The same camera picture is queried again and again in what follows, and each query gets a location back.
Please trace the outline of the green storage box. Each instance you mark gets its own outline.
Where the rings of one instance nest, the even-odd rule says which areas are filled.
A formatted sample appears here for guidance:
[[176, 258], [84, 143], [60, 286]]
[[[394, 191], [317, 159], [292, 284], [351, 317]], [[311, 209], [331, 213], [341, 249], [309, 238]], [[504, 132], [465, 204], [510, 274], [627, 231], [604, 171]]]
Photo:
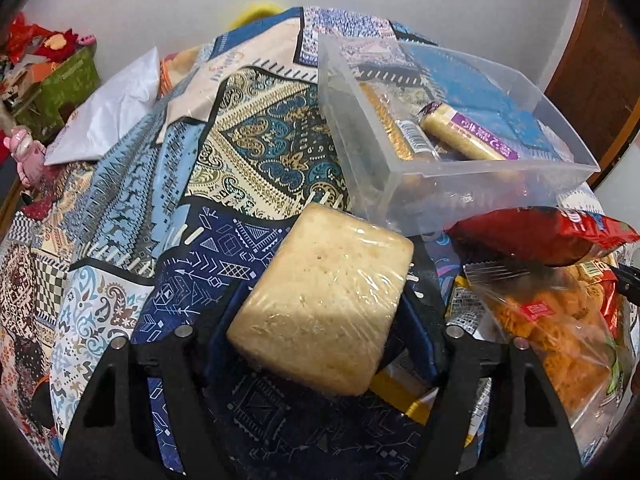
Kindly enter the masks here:
[[91, 49], [83, 47], [26, 92], [12, 116], [32, 136], [49, 143], [101, 84]]

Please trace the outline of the brown wooden door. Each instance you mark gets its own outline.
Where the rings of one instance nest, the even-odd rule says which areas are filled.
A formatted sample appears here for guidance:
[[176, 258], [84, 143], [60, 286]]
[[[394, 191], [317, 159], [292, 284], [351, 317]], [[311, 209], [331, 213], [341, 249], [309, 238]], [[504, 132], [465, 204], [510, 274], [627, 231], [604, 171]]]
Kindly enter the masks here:
[[639, 128], [639, 41], [613, 0], [582, 0], [546, 96], [609, 172]]

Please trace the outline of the purple label cake bar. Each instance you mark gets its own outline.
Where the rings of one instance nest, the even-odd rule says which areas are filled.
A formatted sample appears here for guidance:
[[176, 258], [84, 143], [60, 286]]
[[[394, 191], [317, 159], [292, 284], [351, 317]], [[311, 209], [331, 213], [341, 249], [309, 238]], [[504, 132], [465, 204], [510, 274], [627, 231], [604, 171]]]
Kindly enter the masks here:
[[443, 102], [431, 102], [419, 113], [420, 127], [468, 159], [519, 160], [520, 153], [495, 133]]

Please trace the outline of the long biscuit pack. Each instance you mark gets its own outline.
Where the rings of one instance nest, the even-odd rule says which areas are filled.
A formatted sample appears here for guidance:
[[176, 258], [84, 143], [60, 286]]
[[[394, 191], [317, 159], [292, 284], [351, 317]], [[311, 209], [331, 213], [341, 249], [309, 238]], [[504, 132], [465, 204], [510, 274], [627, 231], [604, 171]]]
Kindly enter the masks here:
[[416, 116], [381, 81], [363, 81], [360, 90], [367, 97], [396, 156], [404, 162], [436, 162], [439, 154], [418, 124]]

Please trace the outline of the patchwork patterned bedspread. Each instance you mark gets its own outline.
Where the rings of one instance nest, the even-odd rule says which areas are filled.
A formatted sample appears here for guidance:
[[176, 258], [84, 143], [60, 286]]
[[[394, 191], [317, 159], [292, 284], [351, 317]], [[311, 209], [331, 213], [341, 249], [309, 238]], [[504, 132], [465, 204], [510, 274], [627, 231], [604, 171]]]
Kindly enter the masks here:
[[[273, 373], [227, 338], [307, 206], [378, 226], [348, 209], [320, 107], [326, 35], [427, 44], [372, 15], [318, 8], [227, 32], [95, 165], [60, 173], [46, 218], [14, 220], [1, 246], [1, 401], [56, 478], [70, 423], [110, 343], [152, 344], [190, 325], [203, 349], [196, 364], [208, 419], [233, 479], [407, 479], [437, 388], [400, 310], [402, 294], [360, 396], [328, 396]], [[546, 265], [455, 240], [452, 226], [413, 236], [379, 227], [413, 244], [404, 290], [442, 310], [446, 324], [506, 344], [464, 267]], [[164, 465], [180, 472], [162, 383], [151, 378], [149, 388]], [[582, 474], [616, 408], [615, 397], [568, 420]]]

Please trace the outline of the red chip bag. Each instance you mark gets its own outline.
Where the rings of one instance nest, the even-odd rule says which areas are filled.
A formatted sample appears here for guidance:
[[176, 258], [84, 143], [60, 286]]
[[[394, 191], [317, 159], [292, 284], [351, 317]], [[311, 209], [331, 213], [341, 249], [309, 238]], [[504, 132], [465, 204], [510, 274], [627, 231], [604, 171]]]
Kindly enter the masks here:
[[605, 214], [546, 206], [478, 214], [456, 222], [448, 234], [516, 260], [546, 266], [602, 258], [639, 240], [632, 226]]

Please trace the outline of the red decorations pile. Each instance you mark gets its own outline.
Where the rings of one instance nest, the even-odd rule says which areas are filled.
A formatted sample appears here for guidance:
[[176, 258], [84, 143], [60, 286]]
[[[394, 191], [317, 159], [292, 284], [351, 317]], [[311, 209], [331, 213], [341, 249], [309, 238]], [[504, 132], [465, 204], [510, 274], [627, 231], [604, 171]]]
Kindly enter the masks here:
[[26, 81], [38, 84], [83, 48], [96, 54], [98, 42], [93, 35], [80, 36], [73, 29], [65, 32], [28, 24], [20, 12], [1, 39], [1, 87], [9, 88]]

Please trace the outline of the clear bag fried snacks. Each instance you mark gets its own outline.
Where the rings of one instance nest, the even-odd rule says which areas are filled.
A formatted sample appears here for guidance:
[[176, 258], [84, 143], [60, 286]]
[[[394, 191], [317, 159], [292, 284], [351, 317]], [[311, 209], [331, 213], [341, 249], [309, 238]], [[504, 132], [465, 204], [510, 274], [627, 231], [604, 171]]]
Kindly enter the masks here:
[[506, 339], [528, 341], [573, 424], [616, 397], [632, 358], [608, 259], [549, 268], [469, 263], [464, 275]]

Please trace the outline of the clear plastic storage bin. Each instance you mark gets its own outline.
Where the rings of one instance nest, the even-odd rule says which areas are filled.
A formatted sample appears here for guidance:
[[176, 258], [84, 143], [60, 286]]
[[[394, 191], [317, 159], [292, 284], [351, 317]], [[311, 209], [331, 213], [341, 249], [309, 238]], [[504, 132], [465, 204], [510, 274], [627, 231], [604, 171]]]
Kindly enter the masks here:
[[[466, 53], [382, 38], [322, 36], [319, 102], [356, 216], [407, 236], [495, 209], [599, 211], [598, 164], [552, 102], [518, 70]], [[519, 160], [468, 159], [425, 132], [439, 160], [400, 160], [360, 90], [381, 81], [416, 116], [443, 102], [495, 133]]]

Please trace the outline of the white plastic bag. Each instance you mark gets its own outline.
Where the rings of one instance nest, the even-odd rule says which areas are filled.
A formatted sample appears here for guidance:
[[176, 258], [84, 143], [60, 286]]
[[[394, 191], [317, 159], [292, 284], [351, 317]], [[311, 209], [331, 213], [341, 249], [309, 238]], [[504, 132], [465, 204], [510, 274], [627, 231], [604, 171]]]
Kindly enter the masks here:
[[44, 164], [95, 162], [117, 144], [153, 107], [160, 86], [157, 47], [104, 82], [76, 108], [54, 142]]

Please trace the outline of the yellow foam tube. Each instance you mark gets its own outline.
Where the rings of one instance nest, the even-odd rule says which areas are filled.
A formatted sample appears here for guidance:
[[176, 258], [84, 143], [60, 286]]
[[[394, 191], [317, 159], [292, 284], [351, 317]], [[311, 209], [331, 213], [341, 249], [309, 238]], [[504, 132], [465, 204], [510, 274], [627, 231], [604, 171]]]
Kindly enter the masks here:
[[231, 22], [229, 30], [252, 24], [264, 18], [270, 18], [284, 11], [283, 6], [269, 1], [258, 1], [250, 3]]

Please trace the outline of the pink pig figurine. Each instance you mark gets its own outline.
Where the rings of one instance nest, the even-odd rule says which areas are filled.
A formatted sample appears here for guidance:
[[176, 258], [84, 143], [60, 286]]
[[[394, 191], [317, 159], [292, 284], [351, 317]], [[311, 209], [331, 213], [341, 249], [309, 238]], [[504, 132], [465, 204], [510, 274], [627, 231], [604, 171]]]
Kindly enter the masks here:
[[3, 145], [9, 150], [16, 162], [17, 174], [25, 188], [39, 188], [44, 174], [46, 148], [34, 139], [29, 128], [14, 127], [3, 139]]

